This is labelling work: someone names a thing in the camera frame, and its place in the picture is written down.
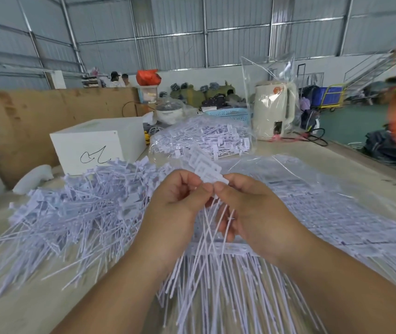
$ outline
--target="left hand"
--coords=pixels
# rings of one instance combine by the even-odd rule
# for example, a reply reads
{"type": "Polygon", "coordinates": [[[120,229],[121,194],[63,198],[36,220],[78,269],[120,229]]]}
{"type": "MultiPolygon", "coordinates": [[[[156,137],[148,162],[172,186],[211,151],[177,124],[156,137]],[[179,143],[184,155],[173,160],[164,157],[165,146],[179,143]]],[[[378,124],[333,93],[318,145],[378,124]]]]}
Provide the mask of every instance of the left hand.
{"type": "Polygon", "coordinates": [[[171,272],[192,238],[197,213],[213,193],[212,184],[190,171],[169,174],[153,193],[132,245],[141,259],[160,265],[163,275],[171,272]]]}

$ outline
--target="table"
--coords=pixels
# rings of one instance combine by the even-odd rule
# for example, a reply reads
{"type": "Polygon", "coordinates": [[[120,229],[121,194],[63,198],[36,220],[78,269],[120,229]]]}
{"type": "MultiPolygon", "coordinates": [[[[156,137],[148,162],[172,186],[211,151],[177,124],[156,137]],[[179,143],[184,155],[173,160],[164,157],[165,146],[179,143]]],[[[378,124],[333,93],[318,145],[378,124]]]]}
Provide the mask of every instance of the table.
{"type": "MultiPolygon", "coordinates": [[[[357,188],[354,193],[359,202],[375,209],[379,202],[379,213],[396,220],[396,169],[378,163],[352,149],[330,142],[326,148],[310,142],[264,142],[256,146],[256,155],[286,154],[298,157],[318,171],[348,181],[357,188]]],[[[60,178],[45,183],[45,187],[62,185],[60,178]]],[[[0,196],[0,233],[6,230],[9,202],[23,203],[24,196],[11,192],[0,196]]],[[[94,283],[94,273],[77,288],[69,287],[61,291],[73,270],[66,270],[54,278],[41,281],[45,273],[38,272],[19,290],[12,289],[0,298],[0,333],[47,334],[84,296],[94,283]]],[[[146,321],[145,333],[159,333],[158,323],[162,313],[152,304],[146,321]]]]}

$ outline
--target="blue plastic basket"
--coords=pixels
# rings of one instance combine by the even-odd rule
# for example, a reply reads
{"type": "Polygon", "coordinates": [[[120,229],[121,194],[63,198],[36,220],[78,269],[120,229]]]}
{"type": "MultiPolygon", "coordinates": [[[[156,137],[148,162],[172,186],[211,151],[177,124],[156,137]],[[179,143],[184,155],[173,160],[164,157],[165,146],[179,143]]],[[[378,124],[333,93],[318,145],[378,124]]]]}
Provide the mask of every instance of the blue plastic basket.
{"type": "Polygon", "coordinates": [[[328,89],[328,92],[326,93],[327,89],[328,88],[326,87],[321,87],[316,91],[314,91],[314,93],[312,94],[312,101],[311,101],[312,106],[330,106],[339,103],[342,87],[331,87],[328,89]]]}
{"type": "Polygon", "coordinates": [[[251,124],[251,115],[246,108],[228,108],[206,111],[205,114],[219,117],[229,117],[236,121],[243,121],[246,125],[251,124]]]}

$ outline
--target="brown partition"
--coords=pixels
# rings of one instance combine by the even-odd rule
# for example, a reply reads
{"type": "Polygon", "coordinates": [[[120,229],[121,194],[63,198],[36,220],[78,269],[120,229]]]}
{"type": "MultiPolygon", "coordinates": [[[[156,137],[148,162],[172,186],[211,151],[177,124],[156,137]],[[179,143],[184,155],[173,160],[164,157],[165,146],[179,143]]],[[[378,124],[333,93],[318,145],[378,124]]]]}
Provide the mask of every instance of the brown partition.
{"type": "Polygon", "coordinates": [[[136,116],[135,88],[0,91],[0,177],[12,188],[42,164],[58,165],[50,133],[95,118],[136,116]]]}

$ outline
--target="corrugated metal wall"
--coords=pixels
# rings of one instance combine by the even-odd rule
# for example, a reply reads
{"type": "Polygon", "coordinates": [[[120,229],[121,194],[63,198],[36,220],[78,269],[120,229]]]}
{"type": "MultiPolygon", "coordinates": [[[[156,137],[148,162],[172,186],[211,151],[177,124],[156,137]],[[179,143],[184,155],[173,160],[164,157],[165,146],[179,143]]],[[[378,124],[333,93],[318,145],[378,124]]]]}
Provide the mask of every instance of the corrugated metal wall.
{"type": "MultiPolygon", "coordinates": [[[[396,0],[66,0],[75,41],[63,0],[19,1],[39,55],[19,2],[0,0],[0,62],[29,67],[78,72],[83,61],[102,73],[133,74],[235,65],[241,56],[294,51],[309,58],[396,47],[396,0]]],[[[42,74],[7,72],[0,87],[48,87],[42,74]]],[[[79,79],[68,83],[79,86],[79,79]]]]}

